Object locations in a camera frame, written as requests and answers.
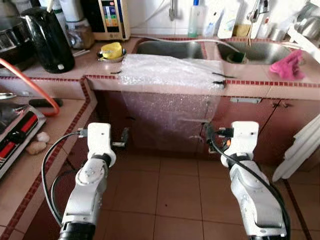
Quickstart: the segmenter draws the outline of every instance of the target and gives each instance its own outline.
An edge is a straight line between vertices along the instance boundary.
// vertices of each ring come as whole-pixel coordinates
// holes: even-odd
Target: pink cloth
[[[302,59],[302,51],[293,51],[289,56],[275,62],[269,68],[270,72],[279,74],[282,79],[299,80],[305,77],[305,74],[300,71],[299,61]]]

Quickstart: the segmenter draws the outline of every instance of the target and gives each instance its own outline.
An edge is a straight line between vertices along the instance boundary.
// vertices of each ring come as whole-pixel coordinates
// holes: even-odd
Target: kitchen counter
[[[30,94],[33,91],[17,78],[2,79],[0,82],[1,91],[19,93],[24,90]],[[29,155],[23,151],[0,179],[1,240],[23,238],[45,197],[41,185],[41,165],[46,152],[63,135],[83,128],[97,105],[95,95],[86,79],[70,81],[37,79],[36,82],[52,97],[62,98],[63,106],[57,116],[47,117],[46,124],[40,129],[50,136],[46,149],[38,155]],[[27,104],[31,98],[34,97],[19,96],[6,101]],[[76,140],[76,137],[70,137],[53,151],[46,165],[49,186],[58,175]]]
[[[132,37],[121,44],[130,54],[135,52],[135,46],[140,41],[142,41],[141,38]],[[244,39],[232,38],[231,41],[244,41]],[[69,72],[51,74],[46,72],[39,63],[36,63],[24,71],[24,73],[29,77],[46,79],[80,79],[85,76],[89,80],[90,87],[93,90],[320,100],[320,64],[306,52],[303,54],[305,64],[301,66],[301,70],[305,73],[306,77],[303,80],[285,81],[277,74],[269,72],[269,65],[228,63],[221,59],[216,43],[205,42],[202,50],[206,54],[207,59],[222,61],[224,73],[237,77],[227,78],[224,90],[212,92],[210,90],[183,86],[172,87],[154,84],[124,85],[117,78],[117,74],[113,74],[121,70],[121,62],[106,63],[97,61],[96,53],[106,43],[105,41],[97,42],[90,49],[90,53],[76,57],[75,67]]]

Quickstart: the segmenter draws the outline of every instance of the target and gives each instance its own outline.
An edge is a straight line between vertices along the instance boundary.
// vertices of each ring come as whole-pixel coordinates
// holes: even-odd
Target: garlic
[[[48,135],[48,133],[46,133],[45,131],[42,131],[40,133],[38,133],[36,135],[36,139],[39,141],[39,142],[49,142],[50,140],[50,136]]]
[[[46,149],[47,144],[44,141],[33,141],[29,144],[28,147],[25,148],[25,150],[30,155],[37,155],[38,153],[41,153],[44,149]]]

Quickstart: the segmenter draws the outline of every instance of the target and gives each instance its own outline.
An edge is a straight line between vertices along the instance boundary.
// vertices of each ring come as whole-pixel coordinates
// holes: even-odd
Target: stainless steel sink
[[[138,45],[136,53],[171,56],[177,59],[204,59],[201,44],[197,42],[144,41]]]
[[[273,42],[253,42],[247,47],[245,42],[227,42],[242,53],[246,53],[249,65],[271,65],[288,56],[291,52],[286,47]],[[230,47],[218,44],[218,49],[223,60],[235,51]]]

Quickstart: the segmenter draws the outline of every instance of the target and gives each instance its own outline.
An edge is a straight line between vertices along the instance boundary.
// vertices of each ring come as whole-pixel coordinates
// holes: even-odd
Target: yellow sponge
[[[113,42],[101,47],[102,55],[106,59],[117,59],[122,56],[122,46],[119,42]]]

